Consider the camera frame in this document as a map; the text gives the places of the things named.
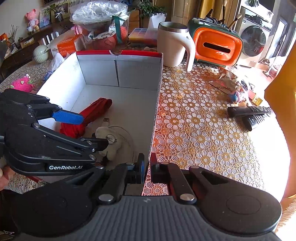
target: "stainless steel rim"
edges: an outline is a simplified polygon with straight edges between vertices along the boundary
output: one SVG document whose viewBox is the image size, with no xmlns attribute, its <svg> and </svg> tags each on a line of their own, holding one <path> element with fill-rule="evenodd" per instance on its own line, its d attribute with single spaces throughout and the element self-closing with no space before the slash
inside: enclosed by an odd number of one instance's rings
<svg viewBox="0 0 296 241">
<path fill-rule="evenodd" d="M 189 31 L 186 25 L 175 22 L 161 22 L 159 23 L 158 28 L 175 33 L 187 33 Z"/>
</svg>

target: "open box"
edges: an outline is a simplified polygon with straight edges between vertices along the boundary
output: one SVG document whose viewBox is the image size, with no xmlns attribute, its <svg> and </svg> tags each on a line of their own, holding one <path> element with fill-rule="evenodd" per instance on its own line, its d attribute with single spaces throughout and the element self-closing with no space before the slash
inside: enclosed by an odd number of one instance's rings
<svg viewBox="0 0 296 241">
<path fill-rule="evenodd" d="M 154 52 L 123 50 L 121 54 L 113 55 L 109 51 L 80 51 L 70 55 L 37 94 L 49 97 L 51 103 L 76 113 L 100 97 L 112 99 L 112 106 L 105 115 L 87 126 L 85 136 L 91 137 L 102 125 L 103 119 L 109 118 L 110 125 L 121 126 L 131 135 L 134 161 L 138 153 L 143 153 L 147 165 L 162 66 L 162 54 Z M 60 129 L 60 123 L 53 118 L 40 120 L 39 123 L 56 131 Z M 124 131 L 115 130 L 126 135 Z M 131 162 L 130 152 L 130 146 L 123 145 L 107 169 L 113 169 L 119 163 Z"/>
</svg>

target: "pink plush toy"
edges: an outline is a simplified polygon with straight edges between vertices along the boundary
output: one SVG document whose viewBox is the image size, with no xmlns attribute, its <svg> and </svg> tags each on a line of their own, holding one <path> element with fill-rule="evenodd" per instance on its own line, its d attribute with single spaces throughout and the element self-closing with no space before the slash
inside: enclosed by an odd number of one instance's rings
<svg viewBox="0 0 296 241">
<path fill-rule="evenodd" d="M 34 88 L 34 86 L 32 85 L 32 82 L 30 81 L 30 76 L 28 74 L 26 74 L 26 76 L 21 77 L 17 80 L 15 80 L 10 88 L 11 89 L 16 89 L 16 90 L 21 90 L 24 92 L 31 92 Z"/>
<path fill-rule="evenodd" d="M 38 25 L 39 20 L 37 19 L 38 14 L 36 9 L 32 9 L 30 12 L 26 13 L 25 16 L 29 21 L 28 27 L 32 26 L 33 28 L 35 28 Z"/>
</svg>

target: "person's hand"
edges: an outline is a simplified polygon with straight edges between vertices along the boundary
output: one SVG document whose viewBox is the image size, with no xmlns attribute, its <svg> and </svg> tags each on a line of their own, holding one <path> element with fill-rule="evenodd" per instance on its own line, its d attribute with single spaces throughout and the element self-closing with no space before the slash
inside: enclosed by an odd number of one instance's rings
<svg viewBox="0 0 296 241">
<path fill-rule="evenodd" d="M 2 177 L 0 177 L 0 191 L 2 191 L 4 187 L 8 185 L 10 179 L 15 174 L 15 171 L 13 171 L 9 166 L 5 166 L 2 169 L 2 172 L 3 172 L 3 175 Z"/>
</svg>

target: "washing machine door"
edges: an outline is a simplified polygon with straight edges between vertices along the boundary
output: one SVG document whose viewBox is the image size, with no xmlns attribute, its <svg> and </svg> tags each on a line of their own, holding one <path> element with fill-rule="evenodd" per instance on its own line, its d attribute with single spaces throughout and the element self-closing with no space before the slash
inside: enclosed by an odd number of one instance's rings
<svg viewBox="0 0 296 241">
<path fill-rule="evenodd" d="M 262 28 L 251 25 L 242 32 L 241 38 L 244 42 L 242 52 L 250 57 L 260 54 L 266 44 L 266 36 Z"/>
</svg>

